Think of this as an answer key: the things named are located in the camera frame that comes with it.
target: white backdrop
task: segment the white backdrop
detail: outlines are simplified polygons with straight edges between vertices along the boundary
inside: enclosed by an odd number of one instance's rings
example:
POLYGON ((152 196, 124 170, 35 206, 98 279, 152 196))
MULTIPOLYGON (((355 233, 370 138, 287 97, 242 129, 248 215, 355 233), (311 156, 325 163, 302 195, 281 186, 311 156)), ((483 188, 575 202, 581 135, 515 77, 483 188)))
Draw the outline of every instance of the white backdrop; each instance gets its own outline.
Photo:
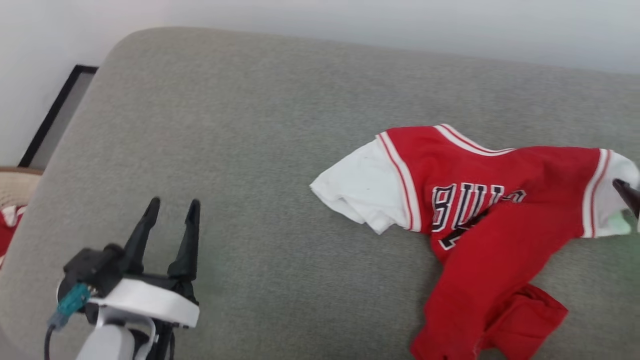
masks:
POLYGON ((638 0, 3 0, 0 166, 73 65, 133 31, 205 26, 640 74, 638 0))

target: black strip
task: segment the black strip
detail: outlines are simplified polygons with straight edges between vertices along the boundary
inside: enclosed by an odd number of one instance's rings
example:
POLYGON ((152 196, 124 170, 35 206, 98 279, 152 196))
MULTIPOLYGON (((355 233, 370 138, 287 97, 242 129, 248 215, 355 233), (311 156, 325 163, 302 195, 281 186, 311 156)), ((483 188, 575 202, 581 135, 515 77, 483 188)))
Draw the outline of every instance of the black strip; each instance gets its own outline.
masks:
POLYGON ((42 122, 42 125, 40 125, 40 128, 36 132, 36 135, 33 137, 33 140, 29 144, 29 147, 27 148, 27 151, 24 153, 22 160, 20 160, 20 165, 18 165, 19 167, 29 167, 29 165, 31 164, 31 161, 33 161, 33 157, 36 156, 36 153, 38 152, 40 145, 42 145, 42 142, 44 141, 45 136, 47 136, 49 129, 53 125, 54 120, 56 120, 56 117, 58 116, 58 113, 60 112, 62 105, 67 100, 67 97, 69 96, 71 89, 73 89, 74 85, 76 84, 76 81, 78 80, 78 77, 80 76, 80 74, 82 73, 95 74, 97 71, 98 71, 97 67, 84 66, 84 65, 76 65, 74 69, 71 70, 71 74, 69 74, 69 77, 65 82, 65 84, 62 86, 62 89, 60 90, 60 93, 56 97, 56 100, 51 105, 51 108, 49 109, 47 116, 45 116, 44 121, 42 122))

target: red jersey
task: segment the red jersey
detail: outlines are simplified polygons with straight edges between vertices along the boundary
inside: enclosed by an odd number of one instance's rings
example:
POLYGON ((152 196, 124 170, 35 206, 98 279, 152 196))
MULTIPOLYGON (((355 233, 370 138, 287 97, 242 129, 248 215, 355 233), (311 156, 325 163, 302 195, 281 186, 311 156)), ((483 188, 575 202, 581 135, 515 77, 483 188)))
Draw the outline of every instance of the red jersey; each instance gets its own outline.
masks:
POLYGON ((604 149, 489 150, 443 124, 389 129, 311 188, 378 233, 398 224, 431 235, 444 272, 417 359, 475 359, 489 347, 526 359, 567 312, 528 282, 572 238, 630 232, 614 178, 637 186, 640 172, 604 149))

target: woven basket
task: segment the woven basket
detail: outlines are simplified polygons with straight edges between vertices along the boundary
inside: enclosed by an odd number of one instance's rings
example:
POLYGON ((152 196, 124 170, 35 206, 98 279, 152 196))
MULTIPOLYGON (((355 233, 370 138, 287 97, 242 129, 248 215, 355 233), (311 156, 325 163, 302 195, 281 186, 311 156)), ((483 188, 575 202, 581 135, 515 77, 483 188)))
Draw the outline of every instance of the woven basket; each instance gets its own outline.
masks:
POLYGON ((28 204, 41 176, 30 168, 0 167, 0 209, 28 204))

